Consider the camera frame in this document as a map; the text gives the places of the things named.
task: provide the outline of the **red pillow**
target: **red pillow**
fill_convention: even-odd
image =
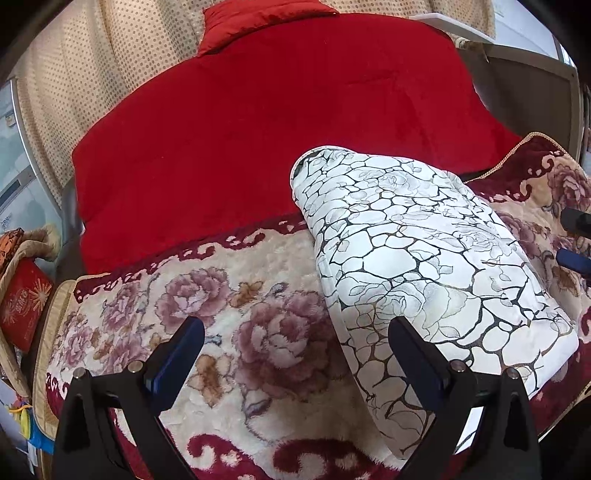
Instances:
[[[197,57],[270,25],[337,13],[318,0],[224,0],[203,11],[205,33]]]

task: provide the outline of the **beige curtain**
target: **beige curtain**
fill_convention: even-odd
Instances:
[[[119,101],[193,56],[203,8],[220,0],[73,0],[33,41],[14,73],[24,127],[61,204],[72,151]],[[439,12],[494,37],[492,0],[323,0],[344,13]]]

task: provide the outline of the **screw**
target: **screw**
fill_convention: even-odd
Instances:
[[[82,378],[86,375],[86,368],[84,367],[78,367],[76,368],[76,370],[74,370],[74,378],[75,379],[79,379]]]
[[[449,362],[450,367],[454,372],[462,373],[465,372],[468,368],[464,362],[461,360],[452,360]]]
[[[509,375],[509,378],[512,378],[513,380],[517,380],[518,378],[521,378],[521,374],[519,373],[519,370],[517,370],[516,368],[509,367],[505,371],[507,372],[507,375]]]
[[[129,370],[133,374],[136,374],[137,372],[142,370],[143,367],[144,363],[142,361],[134,360],[133,362],[130,362],[129,365],[127,365],[127,370]]]

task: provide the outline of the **beige floral blanket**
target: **beige floral blanket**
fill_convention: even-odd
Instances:
[[[590,208],[591,184],[564,150],[532,134],[469,186],[501,215],[578,325],[579,350],[532,400],[542,432],[591,377],[586,284],[554,259],[559,247],[589,252],[589,241],[568,237],[558,218],[565,206]],[[313,239],[297,215],[82,279],[47,368],[49,406],[59,415],[76,367],[121,371],[191,314],[205,322],[206,343],[160,419],[201,480],[391,479],[404,460],[369,416],[321,291]],[[123,415],[115,421],[135,474],[148,478]]]

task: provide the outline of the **white wall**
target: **white wall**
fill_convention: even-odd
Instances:
[[[493,0],[495,43],[558,58],[552,33],[517,0]]]

